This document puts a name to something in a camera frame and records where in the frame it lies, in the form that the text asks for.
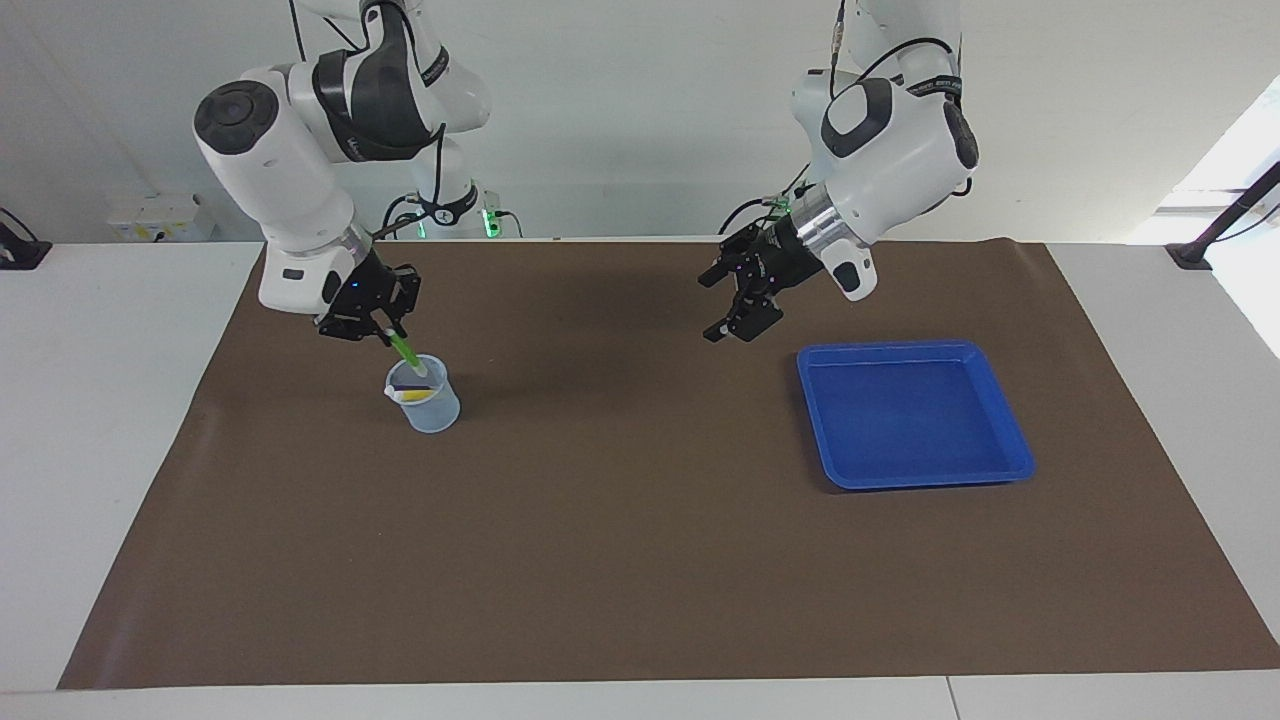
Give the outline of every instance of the white table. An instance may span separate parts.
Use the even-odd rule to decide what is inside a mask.
[[[1280,360],[1160,249],[1052,252],[1280,634]],[[1280,717],[1280,671],[51,692],[257,254],[59,246],[0,275],[0,717]]]

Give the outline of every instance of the white wall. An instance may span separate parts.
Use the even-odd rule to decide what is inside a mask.
[[[493,88],[462,136],[530,234],[703,234],[806,160],[788,91],[828,54],[835,0],[431,0]],[[900,237],[1115,240],[1151,215],[1280,74],[1268,0],[965,4],[966,201]],[[340,41],[303,17],[312,51]],[[0,0],[0,202],[56,240],[105,240],[105,197],[201,192],[236,222],[191,115],[294,59],[284,0]],[[343,177],[370,222],[403,168]]]

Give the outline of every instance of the green marker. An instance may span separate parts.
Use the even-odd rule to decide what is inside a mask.
[[[417,377],[425,378],[428,375],[426,365],[422,364],[422,359],[417,356],[417,352],[413,352],[413,348],[408,346],[408,342],[406,342],[404,338],[402,338],[393,329],[387,331],[387,338],[392,341],[392,347],[396,348],[396,352],[401,354],[401,357],[408,363],[408,366]]]

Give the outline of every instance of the black stand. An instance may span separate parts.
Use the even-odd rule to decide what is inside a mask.
[[[35,270],[52,246],[51,242],[22,240],[0,223],[0,247],[13,255],[13,260],[0,256],[0,270]]]
[[[1280,186],[1280,163],[1271,165],[1270,170],[1262,173],[1258,182],[1244,191],[1244,195],[1235,204],[1224,210],[1203,234],[1187,245],[1166,245],[1165,250],[1169,251],[1174,263],[1178,263],[1178,266],[1184,270],[1212,270],[1213,266],[1204,260],[1208,247],[1221,241],[1222,233],[1231,229],[1240,218],[1248,214],[1276,186]]]

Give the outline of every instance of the black stand base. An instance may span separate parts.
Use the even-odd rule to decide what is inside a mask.
[[[1178,263],[1178,266],[1184,270],[1212,270],[1213,265],[1208,264],[1208,260],[1192,261],[1183,258],[1183,249],[1185,245],[1166,245],[1165,250],[1169,251],[1169,256]]]
[[[13,261],[0,259],[0,270],[35,270],[45,260],[45,255],[54,247],[52,242],[32,242],[28,247],[33,247],[36,254],[22,261]]]

